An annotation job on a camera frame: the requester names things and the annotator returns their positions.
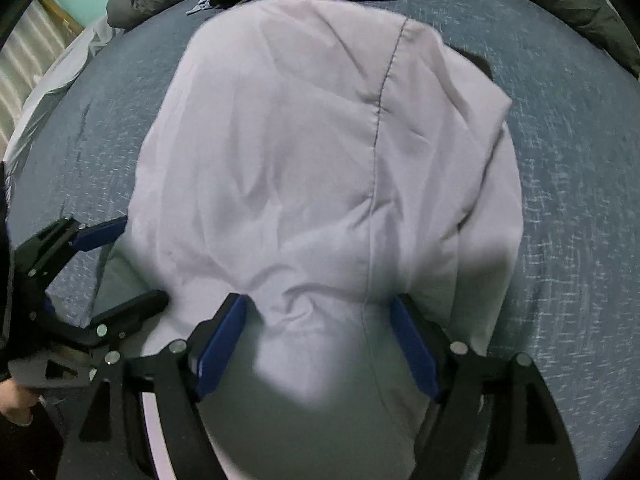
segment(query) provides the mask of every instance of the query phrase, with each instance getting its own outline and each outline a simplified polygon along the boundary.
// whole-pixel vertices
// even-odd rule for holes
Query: fabric seam
[[[384,398],[382,396],[382,391],[380,389],[380,381],[378,380],[378,375],[376,373],[376,367],[373,363],[373,351],[371,348],[371,341],[369,339],[369,333],[367,333],[367,323],[365,320],[365,308],[367,306],[367,303],[369,301],[369,287],[370,287],[370,282],[371,282],[371,267],[372,267],[372,246],[371,246],[371,216],[373,215],[373,208],[375,206],[376,203],[376,191],[377,191],[377,186],[378,186],[378,172],[376,171],[376,149],[378,146],[378,136],[380,134],[380,115],[382,114],[382,94],[385,91],[385,85],[386,85],[386,80],[389,77],[389,73],[391,72],[391,67],[393,66],[394,63],[394,59],[396,58],[396,53],[398,52],[398,46],[400,45],[400,40],[402,39],[402,35],[404,33],[404,28],[406,27],[406,24],[409,22],[409,18],[406,18],[404,20],[404,22],[402,23],[402,26],[400,27],[400,31],[398,33],[398,38],[396,39],[396,44],[394,46],[394,49],[391,53],[391,58],[389,59],[389,65],[386,68],[386,72],[385,72],[385,76],[382,78],[382,85],[380,86],[380,94],[378,95],[378,113],[377,113],[377,120],[376,120],[376,133],[374,136],[374,140],[373,140],[373,189],[371,191],[371,203],[369,205],[369,213],[367,215],[367,221],[368,221],[368,226],[369,226],[369,262],[368,262],[368,266],[367,266],[367,278],[366,278],[366,284],[365,284],[365,291],[364,291],[364,298],[362,299],[362,305],[360,307],[360,317],[362,319],[362,329],[364,332],[364,337],[365,337],[365,341],[367,344],[367,351],[369,353],[369,364],[371,366],[371,370],[373,372],[373,378],[376,382],[376,389],[378,391],[378,398],[380,400],[380,404],[382,405],[383,409],[385,410],[387,416],[389,417],[389,420],[391,421],[391,424],[393,427],[396,428],[396,431],[403,437],[403,438],[407,438],[408,440],[411,440],[411,437],[408,436],[403,430],[402,428],[399,426],[398,423],[396,423],[396,420],[393,418],[393,416],[391,415],[391,412],[389,412],[388,407],[385,404]]]

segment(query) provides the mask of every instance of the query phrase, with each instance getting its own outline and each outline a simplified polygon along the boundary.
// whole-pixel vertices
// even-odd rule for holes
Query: metal screw
[[[525,353],[519,353],[518,355],[516,355],[516,362],[520,365],[520,366],[531,366],[532,364],[532,359],[531,357],[529,357],[527,354]]]
[[[187,342],[184,339],[176,339],[169,343],[169,352],[179,354],[187,349]]]
[[[104,362],[108,365],[114,365],[120,360],[120,352],[117,350],[111,350],[111,352],[107,352],[107,355],[104,356]]]
[[[469,352],[469,347],[462,341],[454,341],[449,345],[449,349],[455,355],[466,355],[466,353]]]

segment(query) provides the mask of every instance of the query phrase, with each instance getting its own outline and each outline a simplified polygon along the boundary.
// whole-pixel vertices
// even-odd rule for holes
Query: dark gray comforter
[[[140,145],[195,29],[188,0],[116,38],[34,143],[9,218],[15,242],[61,214],[126,212]],[[489,60],[524,194],[524,237],[492,351],[526,350],[562,412],[586,480],[601,479],[640,424],[640,85],[604,51],[527,0],[376,4]],[[51,287],[87,322],[98,254]]]

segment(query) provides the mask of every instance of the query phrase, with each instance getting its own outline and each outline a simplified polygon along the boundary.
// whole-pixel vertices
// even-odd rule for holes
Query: curtain
[[[41,3],[33,0],[0,51],[0,156],[24,101],[72,40]]]

